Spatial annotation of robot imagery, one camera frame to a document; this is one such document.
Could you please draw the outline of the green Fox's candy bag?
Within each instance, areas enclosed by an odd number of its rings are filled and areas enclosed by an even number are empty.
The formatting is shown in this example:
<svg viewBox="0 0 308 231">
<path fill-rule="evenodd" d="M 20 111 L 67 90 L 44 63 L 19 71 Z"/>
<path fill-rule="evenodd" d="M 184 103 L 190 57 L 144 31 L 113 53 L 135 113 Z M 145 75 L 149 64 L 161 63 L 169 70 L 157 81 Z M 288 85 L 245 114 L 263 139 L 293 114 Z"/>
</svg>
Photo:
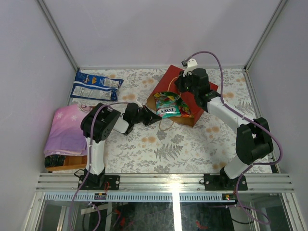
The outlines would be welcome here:
<svg viewBox="0 0 308 231">
<path fill-rule="evenodd" d="M 179 95 L 172 92 L 155 93 L 156 115 L 160 116 L 162 119 L 180 117 L 181 113 L 177 104 L 179 98 Z"/>
</svg>

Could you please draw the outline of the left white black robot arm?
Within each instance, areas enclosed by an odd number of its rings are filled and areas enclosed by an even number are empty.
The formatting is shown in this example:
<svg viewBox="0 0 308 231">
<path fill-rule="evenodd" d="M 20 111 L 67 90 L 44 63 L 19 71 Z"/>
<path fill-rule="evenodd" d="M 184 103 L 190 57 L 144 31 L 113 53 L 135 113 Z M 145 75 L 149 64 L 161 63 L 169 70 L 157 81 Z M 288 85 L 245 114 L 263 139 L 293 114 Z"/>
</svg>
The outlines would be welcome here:
<svg viewBox="0 0 308 231">
<path fill-rule="evenodd" d="M 105 141 L 113 130 L 128 135 L 136 124 L 149 126 L 162 119 L 145 105 L 124 104 L 126 109 L 121 114 L 111 105 L 99 103 L 81 122 L 80 128 L 87 143 L 87 164 L 83 170 L 84 174 L 79 177 L 78 185 L 82 190 L 118 189 L 119 177 L 105 176 Z"/>
</svg>

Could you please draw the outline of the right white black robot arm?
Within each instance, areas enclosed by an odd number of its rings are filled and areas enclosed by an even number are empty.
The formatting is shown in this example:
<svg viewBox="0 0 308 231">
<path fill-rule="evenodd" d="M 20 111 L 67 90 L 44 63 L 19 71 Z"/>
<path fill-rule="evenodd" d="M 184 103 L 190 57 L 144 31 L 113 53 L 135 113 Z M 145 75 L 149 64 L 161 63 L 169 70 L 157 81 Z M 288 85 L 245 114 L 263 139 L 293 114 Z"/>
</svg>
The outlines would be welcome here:
<svg viewBox="0 0 308 231">
<path fill-rule="evenodd" d="M 218 117 L 234 131 L 235 157 L 220 170 L 219 175 L 204 175 L 206 190 L 234 190 L 243 172 L 273 151 L 267 120 L 262 117 L 252 119 L 227 105 L 222 93 L 211 89 L 205 69 L 181 71 L 175 85 L 180 93 L 191 93 L 199 107 Z"/>
</svg>

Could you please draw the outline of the blue chips bag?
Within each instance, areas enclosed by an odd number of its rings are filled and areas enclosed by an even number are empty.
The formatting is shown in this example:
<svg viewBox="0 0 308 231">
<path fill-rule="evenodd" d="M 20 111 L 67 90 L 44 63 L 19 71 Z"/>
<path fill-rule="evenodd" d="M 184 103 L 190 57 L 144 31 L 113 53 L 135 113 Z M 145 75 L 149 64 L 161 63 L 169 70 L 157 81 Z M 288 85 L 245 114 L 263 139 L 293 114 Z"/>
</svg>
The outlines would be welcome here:
<svg viewBox="0 0 308 231">
<path fill-rule="evenodd" d="M 111 79 L 77 71 L 70 97 L 117 102 L 117 91 L 123 82 L 123 79 Z"/>
</svg>

